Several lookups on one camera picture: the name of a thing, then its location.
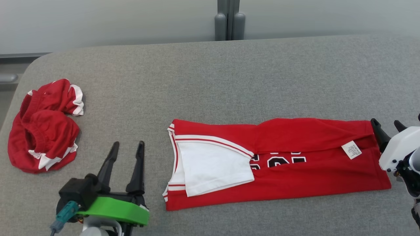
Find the white wall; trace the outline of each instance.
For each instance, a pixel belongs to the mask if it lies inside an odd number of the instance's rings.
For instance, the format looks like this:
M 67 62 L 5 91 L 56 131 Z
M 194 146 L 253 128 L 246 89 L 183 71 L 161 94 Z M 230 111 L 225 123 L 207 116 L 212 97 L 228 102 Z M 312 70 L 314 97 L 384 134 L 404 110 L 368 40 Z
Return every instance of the white wall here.
M 392 31 L 420 36 L 419 0 L 241 0 L 245 39 Z
M 216 0 L 0 0 L 0 54 L 214 40 Z

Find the white clothing tag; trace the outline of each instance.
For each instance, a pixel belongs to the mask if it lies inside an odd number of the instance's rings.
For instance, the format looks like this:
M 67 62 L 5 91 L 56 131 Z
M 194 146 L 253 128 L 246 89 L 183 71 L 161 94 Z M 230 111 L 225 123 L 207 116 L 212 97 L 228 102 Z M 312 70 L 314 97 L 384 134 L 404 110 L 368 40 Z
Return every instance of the white clothing tag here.
M 344 144 L 342 148 L 350 159 L 353 159 L 362 153 L 354 141 Z

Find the gray tablecloth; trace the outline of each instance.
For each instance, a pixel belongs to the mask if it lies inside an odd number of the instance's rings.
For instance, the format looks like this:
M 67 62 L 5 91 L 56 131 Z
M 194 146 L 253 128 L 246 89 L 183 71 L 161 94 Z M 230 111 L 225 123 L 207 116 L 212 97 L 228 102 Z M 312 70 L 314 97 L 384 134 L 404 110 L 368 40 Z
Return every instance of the gray tablecloth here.
M 97 173 L 120 141 L 111 179 L 124 191 L 137 142 L 146 142 L 145 188 L 150 224 L 133 235 L 417 235 L 412 199 L 392 189 L 302 199 L 243 202 L 165 211 L 172 173 L 166 128 L 174 118 L 254 123 L 276 118 L 377 118 L 418 126 L 420 41 L 387 35 L 331 36 L 167 45 L 92 47 L 58 52 L 24 74 L 0 131 L 1 235 L 49 235 L 58 190 L 71 177 Z M 11 166 L 7 141 L 25 94 L 60 78 L 82 88 L 85 113 L 76 159 L 32 175 Z M 81 224 L 61 235 L 76 236 Z

